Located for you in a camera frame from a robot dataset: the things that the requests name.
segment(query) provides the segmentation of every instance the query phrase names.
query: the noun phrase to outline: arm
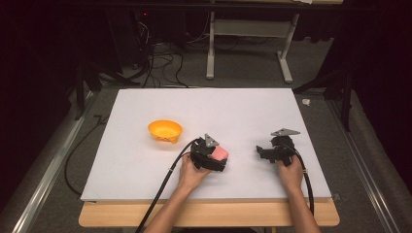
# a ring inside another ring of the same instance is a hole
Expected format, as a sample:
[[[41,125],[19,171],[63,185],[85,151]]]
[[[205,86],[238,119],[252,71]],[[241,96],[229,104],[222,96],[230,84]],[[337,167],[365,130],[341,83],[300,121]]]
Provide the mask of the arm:
[[[212,171],[198,170],[190,160],[189,154],[182,157],[179,183],[169,200],[161,207],[145,230],[145,233],[170,233],[180,210],[190,194],[201,184]]]
[[[303,170],[299,159],[294,155],[292,164],[288,167],[285,166],[282,160],[276,161],[276,164],[278,165],[281,182],[290,199],[292,221],[296,233],[321,232],[300,189]]]

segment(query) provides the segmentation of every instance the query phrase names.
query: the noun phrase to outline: orange bowl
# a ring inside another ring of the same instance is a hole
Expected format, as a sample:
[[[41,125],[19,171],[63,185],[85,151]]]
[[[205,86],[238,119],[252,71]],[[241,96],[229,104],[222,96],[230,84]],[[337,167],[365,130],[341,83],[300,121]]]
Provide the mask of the orange bowl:
[[[176,144],[182,134],[182,126],[175,121],[160,119],[153,121],[148,126],[149,131],[156,141]]]

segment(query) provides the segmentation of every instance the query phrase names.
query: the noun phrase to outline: human hand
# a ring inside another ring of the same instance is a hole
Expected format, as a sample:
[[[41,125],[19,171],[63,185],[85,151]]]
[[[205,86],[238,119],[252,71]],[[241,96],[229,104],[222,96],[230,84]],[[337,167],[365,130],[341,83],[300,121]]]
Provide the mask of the human hand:
[[[190,159],[190,153],[186,153],[182,157],[178,188],[185,188],[188,191],[193,191],[211,172],[212,171],[208,169],[197,169]]]
[[[282,160],[276,161],[279,170],[279,177],[282,185],[288,194],[295,191],[301,191],[300,185],[303,179],[303,169],[297,155],[292,156],[292,164],[285,166]]]

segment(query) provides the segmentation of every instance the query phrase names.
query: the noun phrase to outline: metal frame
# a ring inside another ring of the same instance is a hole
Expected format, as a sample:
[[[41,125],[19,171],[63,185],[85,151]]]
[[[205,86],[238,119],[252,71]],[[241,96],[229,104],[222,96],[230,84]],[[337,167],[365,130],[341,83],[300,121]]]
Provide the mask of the metal frame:
[[[382,195],[382,192],[377,186],[372,175],[370,174],[366,163],[363,161],[362,154],[359,151],[355,140],[352,138],[351,133],[346,131],[344,125],[342,125],[341,121],[339,120],[340,112],[337,104],[332,100],[326,101],[326,103],[333,116],[335,117],[336,122],[339,124],[339,128],[343,136],[345,137],[346,142],[348,143],[348,146],[352,152],[352,158],[354,160],[355,167],[357,168],[357,172],[360,176],[360,180],[363,183],[364,189],[369,196],[370,202],[372,203],[373,208],[375,209],[376,214],[385,229],[385,232],[400,232],[395,222],[394,216],[388,208],[385,197]]]
[[[282,12],[282,13],[308,13],[329,12],[337,14],[365,14],[376,13],[375,8],[347,7],[343,5],[295,5],[295,4],[273,4],[273,3],[141,3],[126,1],[70,1],[63,0],[59,3],[63,7],[71,8],[139,8],[141,10],[160,11],[202,11],[202,12],[227,12],[227,11],[260,11],[260,12]]]
[[[96,94],[92,94],[90,91],[86,98],[86,108],[84,114],[74,122],[73,128],[67,136],[62,147],[56,152],[54,158],[51,161],[51,164],[48,167],[48,170],[45,172],[45,175],[42,177],[42,180],[39,182],[36,190],[34,191],[30,201],[28,202],[26,208],[24,209],[20,219],[18,220],[13,233],[20,232],[29,232],[31,226],[33,225],[34,220],[37,215],[40,213],[43,205],[46,202],[46,199],[49,196],[49,193],[52,190],[52,187],[58,177],[59,172],[63,166],[64,161],[68,155],[69,149],[73,144],[83,122],[85,121],[85,114],[90,109],[91,105],[96,99]]]
[[[215,77],[215,35],[236,35],[252,37],[285,38],[283,50],[277,51],[276,56],[282,69],[286,83],[292,83],[292,75],[286,60],[291,46],[294,30],[297,26],[299,14],[294,14],[291,21],[251,21],[215,19],[215,12],[211,13],[209,32],[209,52],[207,56],[206,79]]]

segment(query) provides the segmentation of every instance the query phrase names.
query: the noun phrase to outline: white table surface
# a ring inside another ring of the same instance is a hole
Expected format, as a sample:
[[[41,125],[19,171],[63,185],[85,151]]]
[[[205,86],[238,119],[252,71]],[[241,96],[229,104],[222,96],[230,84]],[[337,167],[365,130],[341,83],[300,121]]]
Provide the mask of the white table surface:
[[[155,141],[148,125],[157,119],[179,122],[177,144]],[[315,199],[330,198],[322,168],[291,89],[179,88],[120,90],[106,126],[83,201],[154,199],[181,150],[209,134],[229,152],[223,172],[210,174],[190,197],[207,200],[286,199],[275,164],[261,159],[256,146],[270,149],[270,133],[281,128],[292,136],[309,170]],[[160,199],[167,199],[179,179],[180,162]],[[306,183],[302,189],[307,196]]]

